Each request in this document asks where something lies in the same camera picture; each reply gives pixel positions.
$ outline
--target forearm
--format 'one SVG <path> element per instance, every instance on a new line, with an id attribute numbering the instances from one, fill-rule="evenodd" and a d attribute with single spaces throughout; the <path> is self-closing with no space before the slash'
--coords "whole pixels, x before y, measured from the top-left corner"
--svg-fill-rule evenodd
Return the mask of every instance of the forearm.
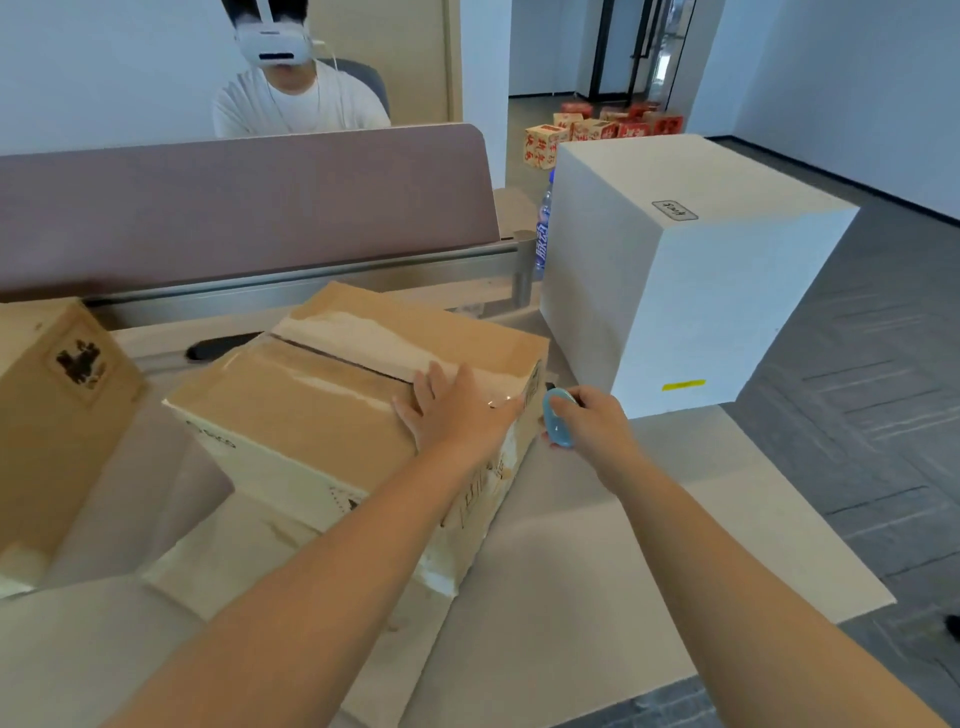
<path id="1" fill-rule="evenodd" d="M 218 615 L 110 726 L 319 726 L 336 713 L 468 476 L 418 456 Z"/>
<path id="2" fill-rule="evenodd" d="M 601 477 L 726 725 L 945 725 L 652 462 Z"/>

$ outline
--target yellow sticker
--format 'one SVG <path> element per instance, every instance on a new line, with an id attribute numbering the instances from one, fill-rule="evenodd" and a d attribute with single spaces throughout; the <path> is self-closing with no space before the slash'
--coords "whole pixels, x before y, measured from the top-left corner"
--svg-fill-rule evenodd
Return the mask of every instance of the yellow sticker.
<path id="1" fill-rule="evenodd" d="M 706 379 L 693 379 L 691 381 L 678 381 L 673 384 L 664 384 L 662 392 L 669 392 L 672 389 L 686 389 L 687 387 L 702 387 L 707 383 Z"/>

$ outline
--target water bottle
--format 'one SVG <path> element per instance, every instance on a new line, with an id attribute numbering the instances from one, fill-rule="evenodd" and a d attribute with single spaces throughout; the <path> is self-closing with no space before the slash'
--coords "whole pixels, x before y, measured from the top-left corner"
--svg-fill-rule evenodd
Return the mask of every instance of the water bottle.
<path id="1" fill-rule="evenodd" d="M 540 214 L 537 217 L 537 277 L 543 275 L 543 266 L 546 265 L 546 231 L 550 226 L 550 205 L 553 195 L 553 173 L 557 170 L 550 170 L 550 186 L 543 193 L 543 200 L 540 202 Z"/>

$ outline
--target vr headset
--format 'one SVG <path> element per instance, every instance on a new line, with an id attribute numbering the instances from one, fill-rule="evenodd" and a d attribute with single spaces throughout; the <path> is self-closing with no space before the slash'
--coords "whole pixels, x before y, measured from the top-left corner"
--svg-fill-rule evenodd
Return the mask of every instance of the vr headset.
<path id="1" fill-rule="evenodd" d="M 246 16 L 237 21 L 240 52 L 251 65 L 300 65 L 313 59 L 314 42 L 306 27 L 294 20 L 274 20 L 270 0 L 256 0 L 260 19 Z"/>

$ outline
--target large white box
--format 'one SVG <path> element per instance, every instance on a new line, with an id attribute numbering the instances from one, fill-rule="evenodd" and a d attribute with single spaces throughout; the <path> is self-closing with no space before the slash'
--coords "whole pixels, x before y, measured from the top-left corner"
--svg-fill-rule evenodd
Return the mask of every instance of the large white box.
<path id="1" fill-rule="evenodd" d="M 694 134 L 564 144 L 540 309 L 631 418 L 732 401 L 857 210 Z"/>

